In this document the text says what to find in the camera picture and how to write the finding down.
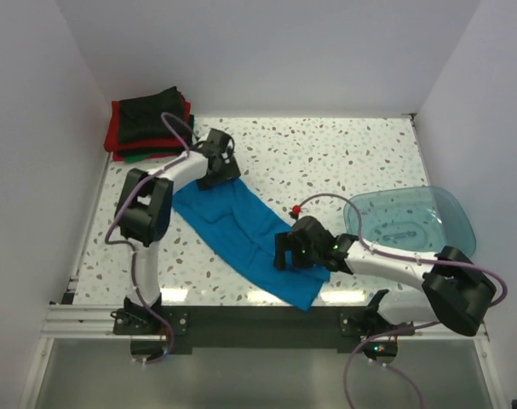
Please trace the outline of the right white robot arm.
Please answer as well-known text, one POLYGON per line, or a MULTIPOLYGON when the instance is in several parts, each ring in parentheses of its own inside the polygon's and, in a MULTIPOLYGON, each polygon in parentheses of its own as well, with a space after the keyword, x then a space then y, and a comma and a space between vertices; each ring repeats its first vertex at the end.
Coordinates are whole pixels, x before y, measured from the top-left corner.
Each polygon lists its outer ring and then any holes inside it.
POLYGON ((485 272, 460 251, 446 246, 441 252, 394 249, 342 233, 328 231, 315 217, 304 216, 291 230, 274 237, 273 265, 387 279, 424 294, 404 302, 383 296, 377 312, 390 325, 437 320, 455 333, 474 336, 492 305, 496 287, 485 272))

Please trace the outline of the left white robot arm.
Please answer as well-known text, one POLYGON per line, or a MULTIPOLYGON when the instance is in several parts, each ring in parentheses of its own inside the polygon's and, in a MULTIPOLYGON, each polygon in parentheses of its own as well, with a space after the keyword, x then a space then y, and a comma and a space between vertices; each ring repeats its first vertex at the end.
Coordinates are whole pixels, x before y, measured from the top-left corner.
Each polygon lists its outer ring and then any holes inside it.
POLYGON ((239 178, 234 148, 229 134, 212 129, 168 164, 128 172, 105 237, 108 245, 131 250, 129 291, 123 307, 111 313, 115 334, 169 333, 158 283, 158 248, 169 227, 173 197, 190 184, 203 191, 239 178))

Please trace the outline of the blue t shirt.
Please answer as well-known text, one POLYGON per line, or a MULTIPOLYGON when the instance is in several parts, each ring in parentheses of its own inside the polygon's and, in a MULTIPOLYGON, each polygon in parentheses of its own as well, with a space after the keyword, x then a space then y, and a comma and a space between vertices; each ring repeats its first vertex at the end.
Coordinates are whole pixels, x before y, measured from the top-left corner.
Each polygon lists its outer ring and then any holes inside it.
POLYGON ((293 307, 308 311, 330 281, 323 267, 274 267, 275 235, 290 225, 239 179, 209 190, 193 182, 174 194, 172 207, 226 264, 293 307))

